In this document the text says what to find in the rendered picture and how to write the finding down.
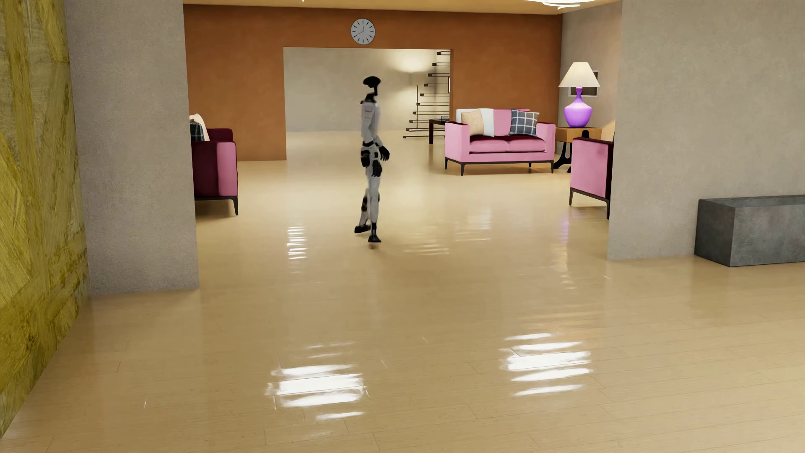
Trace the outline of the white humanoid robot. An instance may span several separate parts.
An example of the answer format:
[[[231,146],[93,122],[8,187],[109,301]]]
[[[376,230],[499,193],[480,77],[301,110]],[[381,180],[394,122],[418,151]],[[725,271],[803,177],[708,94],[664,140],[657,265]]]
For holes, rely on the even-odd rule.
[[[384,161],[390,158],[390,152],[378,135],[380,108],[377,103],[378,87],[381,79],[369,76],[363,84],[369,89],[361,101],[361,166],[365,170],[367,187],[361,202],[361,216],[354,228],[356,234],[369,232],[368,242],[382,242],[377,234],[380,193]]]

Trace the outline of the pink two-seat sofa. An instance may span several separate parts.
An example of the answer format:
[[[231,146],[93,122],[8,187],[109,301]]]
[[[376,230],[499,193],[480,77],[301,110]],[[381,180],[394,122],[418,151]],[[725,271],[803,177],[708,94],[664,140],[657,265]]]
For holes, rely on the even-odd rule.
[[[538,137],[510,136],[510,110],[493,109],[495,137],[471,137],[467,126],[447,121],[444,125],[445,164],[458,164],[461,176],[469,165],[553,164],[556,125],[538,119]]]

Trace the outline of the black floating staircase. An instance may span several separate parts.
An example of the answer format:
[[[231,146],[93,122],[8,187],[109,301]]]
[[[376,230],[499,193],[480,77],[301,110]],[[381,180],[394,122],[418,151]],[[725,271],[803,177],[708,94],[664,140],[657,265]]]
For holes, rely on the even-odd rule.
[[[414,107],[403,139],[434,139],[444,136],[452,102],[450,49],[437,49],[430,60],[416,61],[412,73],[415,84]]]

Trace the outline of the white cushion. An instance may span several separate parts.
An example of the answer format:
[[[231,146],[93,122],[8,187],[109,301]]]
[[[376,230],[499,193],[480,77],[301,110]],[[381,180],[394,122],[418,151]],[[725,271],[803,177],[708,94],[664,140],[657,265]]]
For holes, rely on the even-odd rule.
[[[460,114],[461,110],[463,110],[463,109],[457,109],[456,110],[456,120],[457,120],[457,122],[460,122],[460,117],[458,117],[458,115]],[[483,117],[484,117],[484,120],[485,120],[485,123],[486,123],[486,132],[485,132],[485,134],[483,136],[495,137],[494,111],[493,111],[493,109],[481,108],[481,111],[483,113]]]

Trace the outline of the dark plaid cushion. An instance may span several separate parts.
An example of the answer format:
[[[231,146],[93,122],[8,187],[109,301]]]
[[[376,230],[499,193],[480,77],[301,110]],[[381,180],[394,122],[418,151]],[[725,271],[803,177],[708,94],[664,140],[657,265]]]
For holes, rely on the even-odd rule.
[[[511,109],[509,135],[538,137],[538,116],[535,111]]]

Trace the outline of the wooden side table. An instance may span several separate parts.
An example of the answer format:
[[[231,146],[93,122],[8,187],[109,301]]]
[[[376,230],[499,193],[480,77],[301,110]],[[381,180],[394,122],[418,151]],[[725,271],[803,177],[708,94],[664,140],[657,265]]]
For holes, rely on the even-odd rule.
[[[561,152],[552,165],[552,169],[559,169],[571,163],[572,141],[576,138],[601,139],[602,128],[556,128],[556,145],[561,146]]]

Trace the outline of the maroon pink sofa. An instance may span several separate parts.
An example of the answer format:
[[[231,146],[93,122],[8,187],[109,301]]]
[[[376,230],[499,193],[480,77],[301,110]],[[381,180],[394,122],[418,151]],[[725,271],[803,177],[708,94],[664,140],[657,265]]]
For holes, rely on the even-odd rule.
[[[209,141],[191,143],[195,201],[229,200],[238,215],[236,142],[229,128],[208,129]]]

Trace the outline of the purple table lamp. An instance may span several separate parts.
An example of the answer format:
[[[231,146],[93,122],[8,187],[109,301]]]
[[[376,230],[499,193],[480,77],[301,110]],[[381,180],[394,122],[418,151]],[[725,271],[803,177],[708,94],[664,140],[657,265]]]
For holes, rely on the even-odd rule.
[[[600,83],[588,62],[577,61],[571,64],[563,79],[560,88],[573,88],[576,97],[568,104],[563,112],[569,128],[585,128],[592,118],[592,107],[582,98],[584,88],[599,88]]]

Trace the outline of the grey stone bench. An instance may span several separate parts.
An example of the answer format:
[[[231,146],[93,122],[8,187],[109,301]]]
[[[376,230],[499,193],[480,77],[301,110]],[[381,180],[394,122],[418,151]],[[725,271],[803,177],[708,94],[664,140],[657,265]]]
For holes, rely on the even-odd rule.
[[[805,194],[700,199],[694,244],[728,267],[805,262]]]

